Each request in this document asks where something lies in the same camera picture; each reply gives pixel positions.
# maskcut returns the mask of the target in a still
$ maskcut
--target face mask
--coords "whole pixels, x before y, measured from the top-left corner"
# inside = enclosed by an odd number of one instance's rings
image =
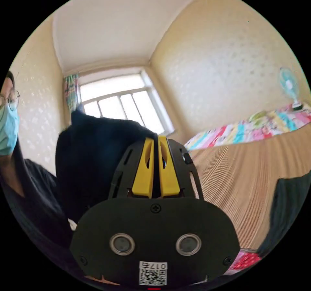
[[[0,120],[0,156],[7,156],[17,142],[19,118],[17,110],[12,111],[8,104],[0,109],[0,115],[1,111],[4,113]]]

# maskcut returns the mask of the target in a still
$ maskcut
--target colorful curtain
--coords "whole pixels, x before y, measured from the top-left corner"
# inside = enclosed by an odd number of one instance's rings
[[[78,106],[78,80],[78,74],[64,78],[65,99],[70,114],[75,111]]]

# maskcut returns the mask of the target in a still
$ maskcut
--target blue fan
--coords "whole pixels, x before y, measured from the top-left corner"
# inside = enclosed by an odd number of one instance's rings
[[[301,110],[303,104],[298,101],[299,87],[297,78],[290,68],[280,68],[280,83],[285,93],[294,100],[292,109]]]

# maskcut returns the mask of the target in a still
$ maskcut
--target window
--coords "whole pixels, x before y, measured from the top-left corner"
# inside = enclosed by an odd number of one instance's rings
[[[159,135],[173,131],[156,90],[142,73],[82,83],[80,98],[87,115],[134,120]]]

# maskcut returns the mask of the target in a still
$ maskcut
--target white ceiling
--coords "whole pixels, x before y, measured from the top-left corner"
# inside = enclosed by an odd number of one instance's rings
[[[63,73],[86,65],[148,62],[176,16],[193,0],[71,0],[54,14]]]

